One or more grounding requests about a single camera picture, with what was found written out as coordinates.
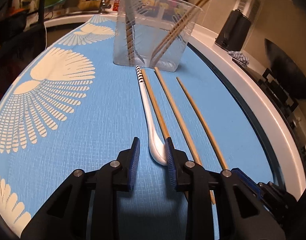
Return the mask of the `white ceramic spoon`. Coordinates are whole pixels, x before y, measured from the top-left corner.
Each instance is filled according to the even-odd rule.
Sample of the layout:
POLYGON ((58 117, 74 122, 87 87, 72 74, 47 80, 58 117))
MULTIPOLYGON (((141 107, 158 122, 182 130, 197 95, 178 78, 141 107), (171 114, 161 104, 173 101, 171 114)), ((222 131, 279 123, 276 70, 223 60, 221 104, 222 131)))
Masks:
POLYGON ((147 122, 148 148, 150 150, 150 154, 152 158, 154 159, 154 161, 156 161, 160 165, 167 166, 165 147, 155 129, 141 68, 139 66, 136 66, 135 71, 137 73, 137 79, 139 83, 142 104, 144 107, 145 117, 146 117, 146 122, 147 122))

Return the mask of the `wooden chopstick four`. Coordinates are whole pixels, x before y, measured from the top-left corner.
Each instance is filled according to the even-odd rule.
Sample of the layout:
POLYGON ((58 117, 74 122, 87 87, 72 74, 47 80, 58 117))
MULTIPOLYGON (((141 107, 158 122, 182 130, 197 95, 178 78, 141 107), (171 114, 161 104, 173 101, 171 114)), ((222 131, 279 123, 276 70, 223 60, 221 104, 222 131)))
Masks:
POLYGON ((216 142, 216 139, 213 135, 213 133, 210 130, 210 127, 208 126, 206 120, 204 119, 201 111, 199 110, 197 104, 195 103, 195 101, 193 100, 192 96, 188 93, 188 90, 186 89, 186 87, 184 86, 183 82, 180 80, 179 77, 176 78, 178 83, 180 84, 180 87, 182 88, 182 90, 184 91, 184 94, 186 95, 188 101, 190 102, 195 114, 197 115, 199 121, 201 122, 201 125, 203 126, 203 129, 210 141, 210 144, 216 154, 216 157, 220 163, 220 166, 223 170, 229 170, 229 166, 225 161, 225 158, 220 150, 220 147, 218 145, 218 143, 216 142))

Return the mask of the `blue patterned table mat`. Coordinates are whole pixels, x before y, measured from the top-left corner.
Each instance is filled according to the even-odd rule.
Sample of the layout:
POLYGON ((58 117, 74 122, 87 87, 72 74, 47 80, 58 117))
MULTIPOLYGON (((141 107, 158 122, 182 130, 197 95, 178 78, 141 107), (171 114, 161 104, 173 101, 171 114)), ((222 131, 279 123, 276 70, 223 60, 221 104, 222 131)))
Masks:
MULTIPOLYGON (((119 194, 122 239, 184 239, 187 201, 148 150, 135 69, 113 63, 115 24, 101 16, 71 31, 18 76, 0 102, 0 215, 19 236, 73 170, 97 170, 140 139, 137 180, 119 194)), ((204 168, 220 164, 180 84, 207 120, 229 167, 274 179, 257 131, 210 63, 186 48, 163 79, 204 168)))

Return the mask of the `white handled fork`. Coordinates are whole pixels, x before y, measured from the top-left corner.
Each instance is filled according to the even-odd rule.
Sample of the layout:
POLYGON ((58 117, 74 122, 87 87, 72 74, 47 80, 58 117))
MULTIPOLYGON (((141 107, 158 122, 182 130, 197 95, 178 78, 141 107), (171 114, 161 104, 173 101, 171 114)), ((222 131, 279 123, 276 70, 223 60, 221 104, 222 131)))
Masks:
POLYGON ((139 53, 135 49, 134 41, 133 41, 133 26, 135 25, 135 16, 132 9, 131 0, 125 1, 125 23, 126 23, 126 41, 127 41, 127 52, 128 52, 128 60, 129 64, 134 65, 134 55, 140 59, 142 63, 145 63, 143 58, 139 55, 139 53))

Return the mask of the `clear plastic utensil holder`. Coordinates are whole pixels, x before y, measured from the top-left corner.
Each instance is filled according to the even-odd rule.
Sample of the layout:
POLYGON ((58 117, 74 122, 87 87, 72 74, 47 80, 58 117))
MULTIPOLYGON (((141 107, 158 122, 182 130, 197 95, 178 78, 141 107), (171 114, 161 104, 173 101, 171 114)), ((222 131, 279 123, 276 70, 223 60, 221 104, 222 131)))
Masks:
POLYGON ((157 67, 175 72, 201 8, 182 0, 131 0, 131 3, 135 16, 133 41, 145 63, 134 55, 134 65, 129 64, 125 1, 120 0, 113 48, 114 64, 157 67))

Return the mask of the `wooden chopstick three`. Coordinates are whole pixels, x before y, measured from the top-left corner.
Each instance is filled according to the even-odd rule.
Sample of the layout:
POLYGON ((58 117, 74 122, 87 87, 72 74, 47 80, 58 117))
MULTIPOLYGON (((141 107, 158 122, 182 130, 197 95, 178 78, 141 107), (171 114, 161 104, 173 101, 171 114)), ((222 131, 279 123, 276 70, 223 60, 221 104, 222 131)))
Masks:
POLYGON ((191 135, 190 135, 190 133, 188 131, 188 128, 186 127, 186 124, 185 124, 185 122, 184 122, 184 120, 182 118, 182 115, 180 114, 180 111, 177 108, 177 105, 176 105, 176 103, 175 103, 175 101, 174 101, 174 99, 173 99, 173 97, 171 95, 171 92, 169 91, 169 89, 168 89, 168 87, 166 85, 166 82, 164 81, 164 79, 162 77, 162 74, 161 74, 160 70, 157 67, 155 67, 154 70, 155 70, 155 74, 158 77, 159 82, 160 82, 160 84, 161 84, 161 86, 162 86, 162 88, 163 88, 163 90, 165 92, 165 95, 167 96, 168 102, 169 102, 169 104, 170 104, 170 106, 171 106, 171 108, 173 110, 173 113, 174 113, 174 115, 176 117, 176 120, 178 122, 178 125, 179 125, 179 127, 180 127, 180 129, 182 131, 184 139, 186 140, 186 143, 188 145, 190 153, 192 154, 193 160, 197 164, 202 166, 202 161, 201 161, 200 156, 199 156, 199 154, 197 152, 195 144, 194 144, 194 142, 192 140, 192 137, 191 137, 191 135))

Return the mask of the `chrome kitchen faucet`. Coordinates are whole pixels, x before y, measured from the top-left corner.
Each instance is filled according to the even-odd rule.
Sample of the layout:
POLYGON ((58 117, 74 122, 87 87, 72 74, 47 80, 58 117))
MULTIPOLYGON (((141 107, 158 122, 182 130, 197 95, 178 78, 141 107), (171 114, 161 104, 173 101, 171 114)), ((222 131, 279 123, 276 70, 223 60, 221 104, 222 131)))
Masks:
POLYGON ((100 0, 99 5, 99 14, 108 14, 109 12, 107 9, 110 9, 112 5, 110 4, 109 0, 100 0))

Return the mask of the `gas stove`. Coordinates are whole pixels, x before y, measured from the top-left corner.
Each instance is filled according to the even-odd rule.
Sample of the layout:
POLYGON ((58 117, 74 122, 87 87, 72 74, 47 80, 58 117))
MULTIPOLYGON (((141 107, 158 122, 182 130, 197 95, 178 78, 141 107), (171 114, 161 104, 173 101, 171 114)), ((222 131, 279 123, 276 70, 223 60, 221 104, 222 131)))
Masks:
POLYGON ((260 74, 234 58, 232 61, 257 84, 282 116, 296 143, 306 173, 306 119, 298 101, 283 89, 269 68, 260 74))

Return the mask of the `black wok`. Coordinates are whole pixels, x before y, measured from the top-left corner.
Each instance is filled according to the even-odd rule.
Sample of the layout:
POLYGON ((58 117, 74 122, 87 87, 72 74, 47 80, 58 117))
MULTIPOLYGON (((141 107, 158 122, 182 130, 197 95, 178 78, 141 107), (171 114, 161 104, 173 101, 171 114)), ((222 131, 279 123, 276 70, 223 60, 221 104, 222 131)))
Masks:
POLYGON ((297 100, 306 100, 306 76, 297 64, 276 44, 264 39, 273 77, 297 100))

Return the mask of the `black electric kettle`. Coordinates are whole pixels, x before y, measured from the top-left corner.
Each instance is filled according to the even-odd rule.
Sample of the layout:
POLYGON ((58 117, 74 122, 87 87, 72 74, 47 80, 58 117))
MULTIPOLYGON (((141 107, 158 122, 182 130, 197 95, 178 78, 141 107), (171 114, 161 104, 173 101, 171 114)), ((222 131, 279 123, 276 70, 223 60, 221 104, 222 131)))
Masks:
POLYGON ((239 9, 235 9, 215 39, 215 44, 225 51, 241 51, 250 27, 251 21, 239 9))

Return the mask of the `wooden chopstick six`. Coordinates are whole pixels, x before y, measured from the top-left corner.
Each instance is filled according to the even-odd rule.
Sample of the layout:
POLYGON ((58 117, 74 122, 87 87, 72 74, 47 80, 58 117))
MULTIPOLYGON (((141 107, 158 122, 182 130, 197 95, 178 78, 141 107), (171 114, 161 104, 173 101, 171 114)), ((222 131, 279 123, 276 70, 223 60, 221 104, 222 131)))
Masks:
POLYGON ((156 114, 156 117, 157 117, 157 121, 158 121, 159 126, 161 128, 162 135, 163 135, 164 139, 167 139, 168 137, 170 137, 170 134, 169 134, 169 131, 167 129, 166 123, 164 121, 164 118, 162 116, 161 110, 158 106, 158 103, 157 103, 157 100, 155 98, 154 92, 152 90, 152 87, 151 87, 150 82, 148 80, 148 77, 146 75, 146 72, 143 68, 141 68, 141 72, 142 72, 142 75, 143 75, 143 78, 144 78, 144 82, 145 82, 145 85, 146 85, 148 96, 150 97, 152 106, 154 108, 154 111, 155 111, 155 114, 156 114))

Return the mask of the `blue checkered cloth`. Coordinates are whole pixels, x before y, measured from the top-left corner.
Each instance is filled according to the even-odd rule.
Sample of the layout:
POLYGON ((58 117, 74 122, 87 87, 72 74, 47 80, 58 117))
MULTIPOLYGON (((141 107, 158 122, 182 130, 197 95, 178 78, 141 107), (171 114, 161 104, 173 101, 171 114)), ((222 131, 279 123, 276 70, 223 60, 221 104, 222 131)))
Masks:
POLYGON ((232 58, 232 61, 241 66, 248 66, 250 63, 249 58, 245 56, 241 51, 229 51, 228 55, 232 58))

